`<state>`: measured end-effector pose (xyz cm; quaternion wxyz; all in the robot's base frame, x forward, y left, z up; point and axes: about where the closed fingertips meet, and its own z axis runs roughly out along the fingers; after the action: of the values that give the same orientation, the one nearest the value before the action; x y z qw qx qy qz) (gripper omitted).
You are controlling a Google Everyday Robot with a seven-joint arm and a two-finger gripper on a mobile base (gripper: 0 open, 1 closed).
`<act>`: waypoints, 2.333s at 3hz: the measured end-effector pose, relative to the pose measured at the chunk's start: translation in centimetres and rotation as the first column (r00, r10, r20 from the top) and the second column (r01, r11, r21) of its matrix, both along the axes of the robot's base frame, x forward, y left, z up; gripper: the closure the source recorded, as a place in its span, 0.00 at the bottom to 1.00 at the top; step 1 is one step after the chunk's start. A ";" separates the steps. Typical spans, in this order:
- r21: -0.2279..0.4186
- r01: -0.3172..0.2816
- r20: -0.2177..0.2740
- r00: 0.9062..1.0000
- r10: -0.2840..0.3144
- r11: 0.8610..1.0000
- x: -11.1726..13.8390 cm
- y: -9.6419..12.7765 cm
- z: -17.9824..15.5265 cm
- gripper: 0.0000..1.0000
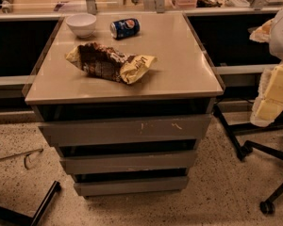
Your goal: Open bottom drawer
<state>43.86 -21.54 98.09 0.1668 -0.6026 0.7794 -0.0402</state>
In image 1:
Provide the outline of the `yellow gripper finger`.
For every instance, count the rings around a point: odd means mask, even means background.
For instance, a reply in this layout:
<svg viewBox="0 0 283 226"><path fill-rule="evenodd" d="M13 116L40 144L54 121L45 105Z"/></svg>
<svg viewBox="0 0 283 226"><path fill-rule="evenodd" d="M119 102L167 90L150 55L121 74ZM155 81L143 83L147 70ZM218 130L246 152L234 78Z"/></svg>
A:
<svg viewBox="0 0 283 226"><path fill-rule="evenodd" d="M283 111L283 106L257 97L252 107L250 122L258 127L267 127Z"/></svg>

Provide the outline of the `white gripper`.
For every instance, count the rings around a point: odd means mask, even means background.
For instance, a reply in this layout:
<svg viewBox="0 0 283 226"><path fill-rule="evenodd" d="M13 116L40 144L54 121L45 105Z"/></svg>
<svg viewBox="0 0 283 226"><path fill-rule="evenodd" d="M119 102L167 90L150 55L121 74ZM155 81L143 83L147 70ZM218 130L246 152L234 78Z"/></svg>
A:
<svg viewBox="0 0 283 226"><path fill-rule="evenodd" d="M262 26L255 28L249 39L256 42L268 42L273 19L265 22ZM272 70L272 75L268 87L264 92L264 98L283 105L283 63Z"/></svg>

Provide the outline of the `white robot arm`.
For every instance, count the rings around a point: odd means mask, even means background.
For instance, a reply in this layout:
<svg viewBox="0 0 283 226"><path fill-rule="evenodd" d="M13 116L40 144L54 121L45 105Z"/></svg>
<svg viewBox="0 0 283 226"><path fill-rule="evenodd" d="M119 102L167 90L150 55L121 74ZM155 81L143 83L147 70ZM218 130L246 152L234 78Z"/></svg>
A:
<svg viewBox="0 0 283 226"><path fill-rule="evenodd" d="M267 127L283 111L283 8L273 19L253 31L250 40L267 41L270 54L281 60L273 69L265 69L261 74L258 96L252 107L250 122Z"/></svg>

